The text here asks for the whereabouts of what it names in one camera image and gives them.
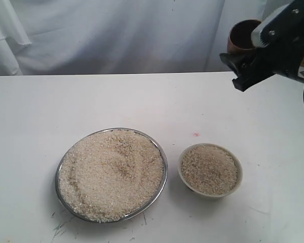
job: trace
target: white table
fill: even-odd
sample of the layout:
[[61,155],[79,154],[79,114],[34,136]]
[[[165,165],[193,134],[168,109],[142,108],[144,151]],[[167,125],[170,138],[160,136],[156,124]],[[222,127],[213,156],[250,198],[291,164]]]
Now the white table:
[[[272,77],[245,93],[234,74],[0,77],[0,243],[304,242],[303,85]],[[156,139],[169,163],[164,191],[143,214],[99,225],[72,218],[53,178],[64,153],[101,129]],[[241,161],[237,192],[205,201],[180,181],[195,143]]]

